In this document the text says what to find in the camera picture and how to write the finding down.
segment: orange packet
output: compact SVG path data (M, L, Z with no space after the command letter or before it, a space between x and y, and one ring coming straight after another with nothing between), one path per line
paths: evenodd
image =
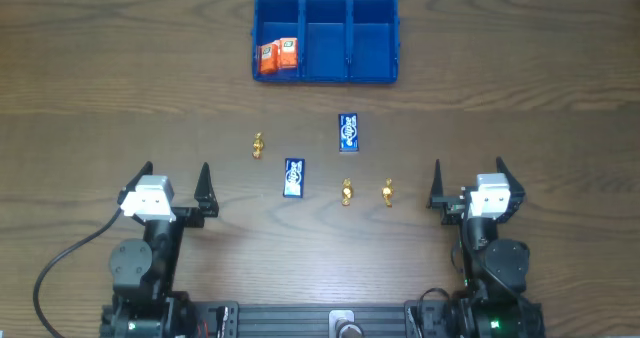
M278 71L278 44L267 43L260 47L260 74L272 74Z
M298 38L280 38L279 69L298 67Z

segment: blue plastic container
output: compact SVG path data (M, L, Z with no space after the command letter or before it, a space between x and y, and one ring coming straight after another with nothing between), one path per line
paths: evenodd
M253 77L262 82L393 83L398 0L256 0ZM260 74L259 47L298 38L298 68Z

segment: gold wrapped candy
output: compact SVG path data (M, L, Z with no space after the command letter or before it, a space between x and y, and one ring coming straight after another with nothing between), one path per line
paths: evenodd
M262 150L264 149L264 141L262 140L262 132L256 133L256 139L253 141L253 158L260 159L262 157Z
M393 196L393 187L391 186L391 178L387 178L387 185L382 188L382 198L384 204L391 208L391 197Z
M347 178L342 182L342 205L346 207L351 204L351 197L353 197L353 188L351 179Z

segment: wood grain surface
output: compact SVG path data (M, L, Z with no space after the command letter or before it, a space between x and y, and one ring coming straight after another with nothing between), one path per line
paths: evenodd
M528 202L526 296L549 337L640 334L640 0L400 0L392 86L251 78L253 0L0 0L0 330L46 337L42 267L101 226L146 160L176 202L211 165L217 220L183 239L175 289L241 303L404 302L462 288L453 227L425 209L502 155ZM360 117L340 155L337 114ZM264 159L251 157L264 132ZM283 158L307 160L282 198ZM355 196L340 204L341 182ZM380 194L393 178L393 208ZM95 337L120 219L58 264L44 311Z

